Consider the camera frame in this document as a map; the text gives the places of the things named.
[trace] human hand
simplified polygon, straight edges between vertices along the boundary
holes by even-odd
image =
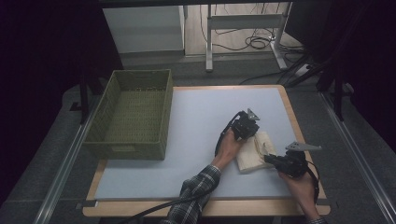
[[[320,218],[318,210],[315,207],[315,189],[311,175],[306,172],[300,178],[291,178],[282,172],[277,173],[288,185],[291,195],[303,209],[306,218],[308,220]]]
[[[246,143],[246,140],[236,141],[233,130],[230,128],[225,133],[219,147],[218,155],[212,161],[212,165],[223,170],[233,158],[236,157],[242,145]]]

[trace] cable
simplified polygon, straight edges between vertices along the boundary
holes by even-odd
[[[256,5],[254,6],[254,8],[259,8],[259,4],[258,4],[258,3],[256,3]]]
[[[297,52],[295,52],[295,53],[285,53],[285,55],[284,55],[285,60],[290,62],[290,63],[296,63],[297,61],[292,61],[291,59],[288,58],[288,55],[290,55],[290,54],[298,54],[298,53]]]
[[[280,5],[280,3],[277,4],[276,14],[277,14],[277,11],[279,10],[279,5]]]
[[[315,167],[315,170],[317,171],[317,174],[318,174],[318,181],[319,181],[320,180],[320,175],[319,175],[318,167],[312,161],[307,161],[307,162],[311,163]]]
[[[241,81],[238,85],[243,85],[245,82],[253,80],[253,79],[257,79],[257,78],[261,78],[261,77],[269,77],[269,76],[275,76],[275,75],[280,75],[282,74],[282,76],[279,78],[279,80],[276,82],[276,84],[280,83],[280,80],[283,78],[283,76],[285,76],[288,72],[292,71],[293,69],[295,69],[298,65],[302,64],[305,60],[308,59],[308,55],[305,54],[303,57],[301,57],[296,63],[294,63],[291,67],[288,68],[288,70],[285,71],[280,71],[280,72],[275,72],[275,73],[270,73],[270,74],[264,74],[264,75],[260,75],[257,77],[250,77],[247,78],[243,81]]]
[[[279,48],[282,49],[283,51],[287,51],[287,52],[295,52],[295,53],[306,53],[307,52],[307,50],[305,50],[303,46],[289,47],[289,46],[284,46],[282,44],[279,44]]]
[[[350,20],[353,18],[353,15],[354,15],[353,13],[350,13],[350,14],[346,15],[346,21],[350,21]],[[343,23],[343,24],[341,24],[341,25],[339,25],[339,26],[336,26],[336,27],[333,29],[331,35],[325,36],[319,43],[317,43],[315,46],[313,46],[313,47],[311,48],[311,50],[307,50],[307,51],[306,51],[306,54],[312,55],[312,52],[317,51],[319,48],[325,48],[325,50],[327,50],[327,51],[328,51],[328,54],[329,54],[329,55],[327,55],[327,57],[326,57],[326,55],[319,55],[319,57],[322,57],[322,59],[320,59],[322,62],[318,65],[317,68],[315,68],[315,69],[313,69],[313,70],[310,70],[310,71],[308,72],[308,73],[309,73],[309,77],[312,77],[314,74],[316,74],[316,73],[322,71],[326,66],[329,65],[329,63],[330,63],[332,60],[334,60],[334,57],[337,57],[337,56],[339,57],[339,55],[335,55],[334,51],[332,51],[331,49],[329,49],[329,46],[331,46],[331,45],[329,45],[329,43],[332,43],[332,41],[334,41],[334,39],[337,38],[337,36],[339,35],[339,33],[342,32],[342,31],[344,31],[344,30],[347,28],[347,25],[348,25],[348,22],[345,22],[345,23]],[[290,78],[291,78],[291,77],[289,77],[288,80],[287,80],[284,84],[282,84],[282,85],[283,85],[283,86],[286,86],[286,84],[288,84]]]
[[[294,69],[293,73],[288,77],[288,79],[286,79],[285,83],[283,83],[282,86],[286,86],[286,85],[289,83],[289,81],[290,81],[290,79],[293,77],[293,75],[296,74],[297,69],[298,69],[298,67],[296,67],[296,68]]]
[[[203,37],[204,37],[204,40],[205,40],[205,42],[207,42],[207,39],[206,39],[206,36],[205,36],[205,32],[204,32],[204,26],[203,26],[203,22],[202,22],[202,6],[200,5],[200,22],[201,22],[201,32],[202,32],[202,35],[203,35]],[[216,15],[216,13],[217,13],[217,5],[215,6],[215,15]],[[228,34],[228,33],[231,33],[231,32],[235,32],[235,31],[238,31],[238,30],[241,30],[241,29],[233,29],[233,30],[231,30],[231,31],[226,31],[226,32],[223,32],[223,33],[218,33],[217,32],[217,30],[215,30],[215,32],[216,32],[216,34],[218,34],[218,35],[224,35],[224,34]],[[246,39],[245,39],[245,46],[244,47],[242,47],[242,48],[240,48],[240,49],[231,49],[231,48],[228,48],[228,47],[226,47],[226,46],[223,46],[223,45],[220,45],[220,44],[212,44],[213,46],[217,46],[217,47],[221,47],[221,48],[224,48],[224,49],[228,49],[228,50],[233,50],[233,51],[238,51],[238,50],[242,50],[242,49],[247,49],[248,47],[252,47],[253,49],[265,49],[267,46],[268,46],[268,44],[270,43],[270,39],[269,38],[266,38],[266,37],[261,37],[261,36],[257,36],[257,34],[258,34],[258,30],[259,29],[254,29],[254,31],[253,31],[253,33],[252,33],[252,35],[251,36],[249,36],[249,37],[247,37]],[[268,30],[268,29],[263,29],[263,30],[266,30],[266,31],[268,31],[271,35],[274,35],[274,33],[272,33],[270,30]],[[262,44],[262,46],[260,46],[260,47],[258,47],[258,46],[255,46],[255,44],[257,45],[258,43],[260,43],[260,44]]]
[[[222,142],[222,139],[224,138],[225,133],[227,133],[228,129],[231,128],[231,125],[233,124],[233,121],[236,119],[236,117],[241,116],[242,111],[238,112],[233,116],[233,118],[228,122],[227,126],[225,126],[224,130],[221,132],[218,143],[216,144],[216,149],[215,149],[215,157],[218,155],[219,148]]]
[[[286,49],[303,49],[304,48],[304,46],[285,46],[282,44],[279,44],[279,46],[282,46],[283,48],[286,48]]]
[[[228,13],[227,8],[225,8],[225,4],[224,4],[224,10],[227,12],[227,15],[230,15],[230,13]]]
[[[262,13],[262,14],[266,14],[267,13],[268,5],[269,5],[269,3],[267,3],[267,5],[265,5],[265,3],[262,5],[262,12],[264,11],[264,13]]]
[[[179,204],[179,203],[188,203],[188,202],[195,201],[195,200],[197,200],[197,199],[199,199],[199,198],[201,198],[201,197],[204,197],[204,196],[206,196],[207,194],[211,193],[213,190],[215,190],[215,188],[216,188],[218,185],[219,185],[219,182],[215,183],[215,185],[213,185],[211,189],[208,189],[208,190],[206,190],[206,191],[204,191],[204,192],[202,192],[202,193],[200,193],[200,194],[193,195],[193,196],[190,196],[190,197],[184,198],[184,199],[174,200],[174,201],[169,202],[169,203],[162,203],[162,204],[160,204],[160,205],[154,206],[154,207],[152,207],[152,208],[150,208],[150,209],[148,209],[148,210],[146,210],[146,211],[143,211],[143,212],[141,212],[141,213],[138,213],[138,214],[136,214],[136,215],[134,215],[134,216],[132,216],[132,217],[128,217],[128,218],[124,219],[123,221],[119,222],[118,224],[127,224],[128,222],[130,222],[130,221],[132,221],[132,220],[139,219],[139,218],[141,218],[141,217],[143,217],[143,216],[145,216],[145,215],[147,215],[147,214],[153,213],[153,212],[155,212],[155,211],[158,211],[158,210],[160,210],[160,209],[163,209],[163,208],[165,208],[165,207],[169,207],[169,206],[172,206],[172,205],[175,205],[175,204]]]

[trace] plaid sleeve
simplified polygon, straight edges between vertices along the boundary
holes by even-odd
[[[208,165],[198,175],[191,179],[185,180],[180,191],[180,198],[187,198],[208,189],[219,183],[220,170],[216,166]],[[166,220],[162,220],[161,224],[195,224],[201,216],[202,211],[209,201],[210,195],[206,195],[196,201],[189,203],[175,204],[171,207]]]
[[[324,219],[324,217],[321,217],[319,219],[310,220],[306,222],[306,224],[327,224],[327,221]]]

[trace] forearm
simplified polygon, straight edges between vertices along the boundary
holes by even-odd
[[[300,203],[300,206],[305,214],[306,224],[327,224],[326,220],[319,215],[314,203]]]
[[[180,198],[189,198],[212,189],[219,183],[219,179],[220,170],[216,166],[208,165],[198,175],[184,181]],[[208,200],[209,194],[189,203],[176,204],[171,207],[167,219],[162,220],[161,223],[196,223]]]

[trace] metal rail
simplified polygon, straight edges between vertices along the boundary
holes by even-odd
[[[88,126],[92,121],[92,114],[95,108],[98,106],[100,101],[100,96],[93,96],[92,98],[92,109],[87,117],[85,123],[81,124],[78,128],[76,137],[73,140],[70,148],[68,149],[64,160],[59,167],[58,173],[52,181],[49,191],[38,210],[37,216],[35,217],[34,224],[47,224],[53,214],[55,206],[61,196],[64,189],[64,184],[66,183],[67,177],[69,177],[70,171],[72,170],[73,164],[81,148],[81,144],[84,141]]]
[[[344,142],[346,143],[346,148],[352,156],[352,159],[356,163],[364,181],[367,184],[367,187],[372,192],[376,202],[378,203],[379,208],[381,209],[385,219],[388,223],[396,223],[396,210],[393,205],[392,200],[385,192],[382,184],[375,177],[373,170],[370,168],[370,165],[367,163],[364,156],[361,154],[361,151],[350,134],[347,126],[343,121],[340,121],[338,117],[335,115],[332,110],[332,101],[328,96],[323,94],[322,92],[319,94],[323,100],[323,103],[327,107],[327,111],[330,114],[332,122],[334,123],[335,128],[341,134]]]

